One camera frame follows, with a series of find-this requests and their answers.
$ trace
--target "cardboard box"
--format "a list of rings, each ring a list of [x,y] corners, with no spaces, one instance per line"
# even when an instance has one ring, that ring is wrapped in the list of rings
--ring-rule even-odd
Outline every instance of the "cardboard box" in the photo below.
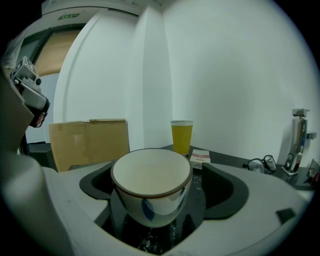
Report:
[[[95,164],[129,153],[125,119],[93,119],[49,125],[51,149],[58,172],[72,165]]]
[[[194,149],[190,157],[190,163],[192,168],[202,170],[203,163],[210,163],[210,154],[208,150]]]

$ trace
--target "eyeglasses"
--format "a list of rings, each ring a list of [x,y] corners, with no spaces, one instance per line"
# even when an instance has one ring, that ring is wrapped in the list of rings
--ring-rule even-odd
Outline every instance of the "eyeglasses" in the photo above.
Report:
[[[266,169],[271,171],[268,174],[272,174],[276,170],[276,162],[274,157],[270,154],[266,155],[263,159],[255,158],[242,165],[243,168],[248,168],[250,171],[265,173]]]

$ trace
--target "beige blind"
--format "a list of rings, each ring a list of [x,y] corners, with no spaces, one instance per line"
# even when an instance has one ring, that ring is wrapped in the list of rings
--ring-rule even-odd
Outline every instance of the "beige blind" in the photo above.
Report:
[[[66,55],[80,30],[54,33],[44,45],[35,68],[40,77],[59,73]]]

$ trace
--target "green exit sign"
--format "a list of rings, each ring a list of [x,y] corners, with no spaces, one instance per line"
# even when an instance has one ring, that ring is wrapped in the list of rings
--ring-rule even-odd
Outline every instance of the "green exit sign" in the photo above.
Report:
[[[80,14],[80,13],[62,15],[60,18],[58,18],[58,20],[65,20],[65,19],[75,18],[75,17],[77,17],[79,14]]]

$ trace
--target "chrome faucet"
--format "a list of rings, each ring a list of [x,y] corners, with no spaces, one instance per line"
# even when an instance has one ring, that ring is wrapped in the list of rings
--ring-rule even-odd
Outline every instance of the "chrome faucet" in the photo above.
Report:
[[[307,112],[310,111],[304,108],[298,108],[292,110],[292,115],[297,117],[297,127],[294,136],[294,143],[291,151],[285,159],[282,170],[291,177],[298,173],[298,168],[302,160],[302,156],[305,149],[306,140],[313,140],[317,137],[317,133],[307,133]]]

